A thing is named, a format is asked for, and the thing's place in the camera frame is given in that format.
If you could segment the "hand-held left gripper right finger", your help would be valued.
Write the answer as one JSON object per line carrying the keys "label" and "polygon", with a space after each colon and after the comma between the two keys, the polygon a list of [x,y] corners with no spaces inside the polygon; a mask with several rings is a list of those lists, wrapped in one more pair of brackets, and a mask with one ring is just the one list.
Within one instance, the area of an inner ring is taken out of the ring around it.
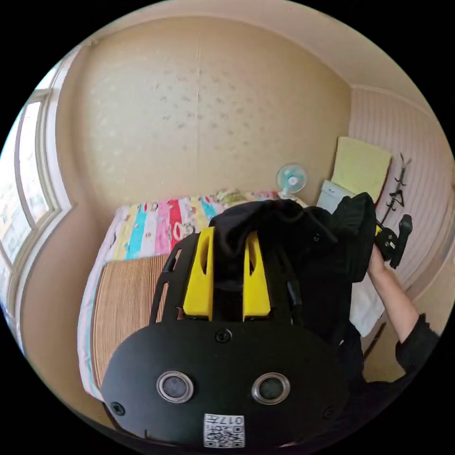
{"label": "hand-held left gripper right finger", "polygon": [[257,232],[246,238],[243,267],[243,321],[269,316],[271,304]]}

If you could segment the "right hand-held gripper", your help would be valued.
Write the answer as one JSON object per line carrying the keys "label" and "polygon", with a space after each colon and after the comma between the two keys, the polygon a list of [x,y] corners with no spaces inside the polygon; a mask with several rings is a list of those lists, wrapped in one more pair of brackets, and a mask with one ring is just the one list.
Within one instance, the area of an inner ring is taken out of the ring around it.
{"label": "right hand-held gripper", "polygon": [[382,227],[381,224],[376,224],[375,244],[379,248],[385,262],[389,262],[393,258],[397,241],[398,237],[392,229]]}

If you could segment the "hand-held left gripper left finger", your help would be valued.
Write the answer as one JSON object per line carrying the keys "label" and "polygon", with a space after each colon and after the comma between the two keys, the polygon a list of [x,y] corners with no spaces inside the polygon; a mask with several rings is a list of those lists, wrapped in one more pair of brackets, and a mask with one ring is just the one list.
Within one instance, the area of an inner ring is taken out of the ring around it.
{"label": "hand-held left gripper left finger", "polygon": [[212,319],[214,233],[214,227],[208,227],[198,236],[182,307],[185,315],[189,317]]}

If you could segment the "person's right hand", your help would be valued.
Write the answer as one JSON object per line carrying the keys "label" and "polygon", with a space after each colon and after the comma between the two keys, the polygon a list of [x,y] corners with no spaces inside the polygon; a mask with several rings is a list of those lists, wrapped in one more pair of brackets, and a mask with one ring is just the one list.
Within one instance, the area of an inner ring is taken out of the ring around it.
{"label": "person's right hand", "polygon": [[383,260],[382,254],[376,244],[373,244],[373,249],[368,265],[368,274],[370,278],[379,276],[386,271],[385,262]]}

